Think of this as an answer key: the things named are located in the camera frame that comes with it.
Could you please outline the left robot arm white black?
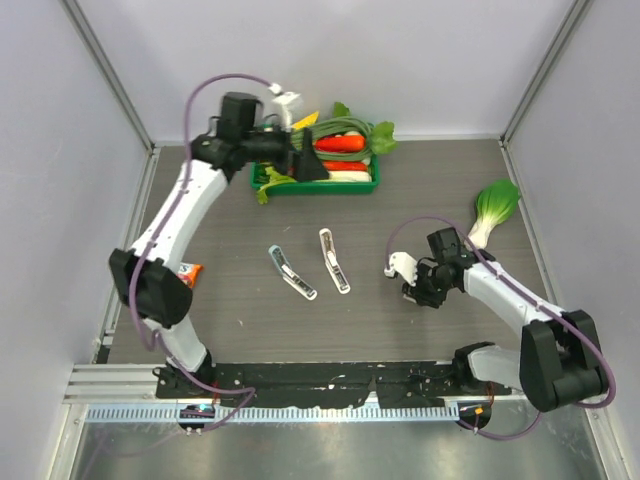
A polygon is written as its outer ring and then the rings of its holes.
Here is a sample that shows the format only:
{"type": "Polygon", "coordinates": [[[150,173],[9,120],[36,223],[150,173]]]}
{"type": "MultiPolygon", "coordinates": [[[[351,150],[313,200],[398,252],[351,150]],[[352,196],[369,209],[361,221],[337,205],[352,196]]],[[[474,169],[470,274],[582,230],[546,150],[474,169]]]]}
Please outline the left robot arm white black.
{"type": "Polygon", "coordinates": [[[176,183],[147,230],[126,250],[116,249],[109,268],[121,302],[139,332],[149,331],[149,349],[163,348],[170,368],[180,371],[179,388],[205,397],[214,383],[214,363],[189,318],[193,292],[178,276],[179,265],[205,214],[248,163],[269,162],[282,174],[295,167],[305,179],[327,176],[309,131],[292,142],[298,93],[270,88],[277,122],[265,127],[254,95],[228,92],[206,133],[187,136],[185,161],[176,183]]]}

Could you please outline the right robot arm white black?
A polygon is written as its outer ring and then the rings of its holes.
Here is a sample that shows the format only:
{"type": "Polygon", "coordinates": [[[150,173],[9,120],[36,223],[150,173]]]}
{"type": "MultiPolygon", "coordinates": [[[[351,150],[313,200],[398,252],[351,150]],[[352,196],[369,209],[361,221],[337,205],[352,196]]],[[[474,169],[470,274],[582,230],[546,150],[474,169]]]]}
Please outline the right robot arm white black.
{"type": "Polygon", "coordinates": [[[472,395],[487,382],[521,391],[541,412],[582,403],[609,392],[594,320],[583,310],[567,311],[525,288],[493,256],[472,250],[453,228],[427,238],[428,257],[406,252],[388,258],[386,276],[403,279],[403,295],[420,306],[439,308],[457,289],[487,306],[517,335],[519,347],[493,342],[459,348],[451,380],[472,395]]]}

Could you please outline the white stapler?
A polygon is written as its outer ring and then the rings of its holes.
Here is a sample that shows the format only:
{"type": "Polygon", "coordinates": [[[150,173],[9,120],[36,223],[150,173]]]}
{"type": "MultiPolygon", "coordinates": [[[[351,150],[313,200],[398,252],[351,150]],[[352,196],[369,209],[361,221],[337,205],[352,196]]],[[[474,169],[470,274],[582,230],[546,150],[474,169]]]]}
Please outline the white stapler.
{"type": "Polygon", "coordinates": [[[328,228],[322,228],[319,231],[319,238],[325,266],[334,282],[334,285],[340,294],[348,294],[351,291],[351,286],[339,265],[331,230],[328,228]]]}

